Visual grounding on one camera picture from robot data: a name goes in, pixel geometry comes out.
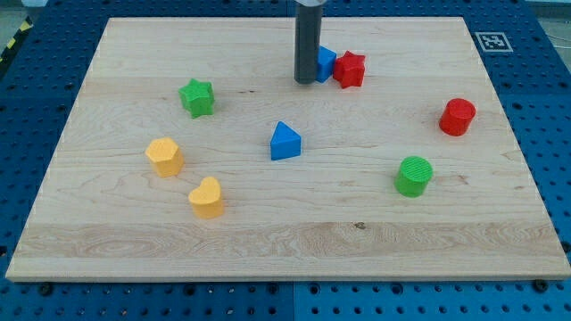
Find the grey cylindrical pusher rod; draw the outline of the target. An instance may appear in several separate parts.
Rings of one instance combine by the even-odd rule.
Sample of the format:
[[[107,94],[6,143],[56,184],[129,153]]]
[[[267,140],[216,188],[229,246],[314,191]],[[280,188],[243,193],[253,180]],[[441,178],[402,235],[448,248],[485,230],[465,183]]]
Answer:
[[[323,8],[327,0],[296,0],[294,80],[301,85],[317,76]]]

